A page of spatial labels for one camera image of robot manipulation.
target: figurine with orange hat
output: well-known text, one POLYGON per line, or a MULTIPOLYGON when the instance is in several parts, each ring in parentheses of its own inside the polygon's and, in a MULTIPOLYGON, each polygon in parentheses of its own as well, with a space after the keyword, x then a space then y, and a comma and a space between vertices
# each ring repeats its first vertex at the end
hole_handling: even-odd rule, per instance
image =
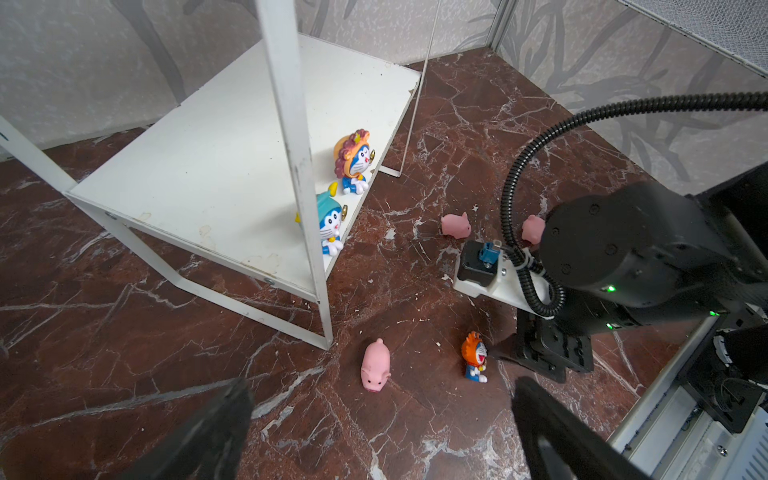
POLYGON ((362 128, 336 142, 333 157, 336 159, 336 177, 341 179, 345 194, 362 195, 369 189, 368 181, 362 173, 371 166, 376 151, 368 145, 370 133, 362 128))
POLYGON ((488 356, 488 350, 480 340, 480 334, 471 332, 462 344, 462 356, 467 362, 465 377, 473 382, 486 383, 488 377, 481 372, 485 371, 485 357, 488 356))

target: pig's head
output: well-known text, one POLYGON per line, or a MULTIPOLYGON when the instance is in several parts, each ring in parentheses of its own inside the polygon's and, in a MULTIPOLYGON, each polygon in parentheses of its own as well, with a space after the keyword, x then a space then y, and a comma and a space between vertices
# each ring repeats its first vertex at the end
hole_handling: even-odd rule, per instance
POLYGON ((392 373, 383 372, 381 369, 374 369, 371 366, 367 366, 363 363, 360 369, 360 379, 362 379, 362 386, 369 392, 381 392, 382 387, 386 384, 387 379, 392 376, 392 373))

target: teal hat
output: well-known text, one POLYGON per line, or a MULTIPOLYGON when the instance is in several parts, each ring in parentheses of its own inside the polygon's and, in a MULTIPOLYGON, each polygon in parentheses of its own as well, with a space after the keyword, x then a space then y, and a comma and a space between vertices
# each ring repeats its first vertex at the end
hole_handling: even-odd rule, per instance
POLYGON ((331 193, 328 191, 317 194, 317 216, 320 219, 320 226, 323 226, 323 218, 328 214, 338 210, 341 213, 341 204, 331 198, 331 193))

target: white shelf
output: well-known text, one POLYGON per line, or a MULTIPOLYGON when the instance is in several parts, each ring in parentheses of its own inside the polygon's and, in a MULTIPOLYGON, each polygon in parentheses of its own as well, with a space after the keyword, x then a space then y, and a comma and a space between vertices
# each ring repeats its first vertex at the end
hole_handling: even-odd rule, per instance
MULTIPOLYGON (((316 192, 336 181, 333 145, 371 132, 375 178, 419 74, 300 35, 316 192)), ((223 265, 308 300, 313 282, 263 43, 192 94, 69 194, 223 265)), ((342 239, 362 197, 349 207, 342 239)), ((324 256, 326 276, 333 268, 324 256)))

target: brown marble tabletop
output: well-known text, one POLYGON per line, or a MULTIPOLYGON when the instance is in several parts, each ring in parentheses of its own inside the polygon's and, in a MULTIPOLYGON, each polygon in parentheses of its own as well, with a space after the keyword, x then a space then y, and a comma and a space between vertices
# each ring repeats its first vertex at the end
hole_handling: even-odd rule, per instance
MULTIPOLYGON (((239 478, 524 478, 510 398, 533 374, 490 360, 488 383, 470 382, 459 352, 471 330, 513 333, 515 309, 451 288, 462 241, 439 219, 467 212, 470 238, 501 238, 511 162, 568 112, 488 49, 429 66, 406 172, 377 177, 329 278, 329 352, 173 287, 19 162, 0 164, 0 478, 114 477, 238 376, 257 404, 239 478), (369 393, 359 368, 377 337, 392 378, 369 393)), ((142 131, 48 154, 82 179, 142 131)), ((515 219, 645 179, 582 127, 525 171, 515 219)), ((192 280, 319 331, 301 299, 145 238, 192 280)), ((593 373, 537 379, 607 438, 691 329, 595 336, 593 373)))

